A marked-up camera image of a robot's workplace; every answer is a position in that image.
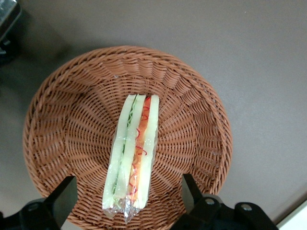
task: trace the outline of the screw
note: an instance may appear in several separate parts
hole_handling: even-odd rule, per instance
[[[241,207],[242,207],[245,211],[251,211],[251,210],[252,210],[251,206],[249,206],[248,204],[242,204]]]
[[[212,199],[210,199],[210,198],[205,199],[205,201],[206,201],[206,203],[207,203],[208,205],[214,205],[214,200],[212,200]]]

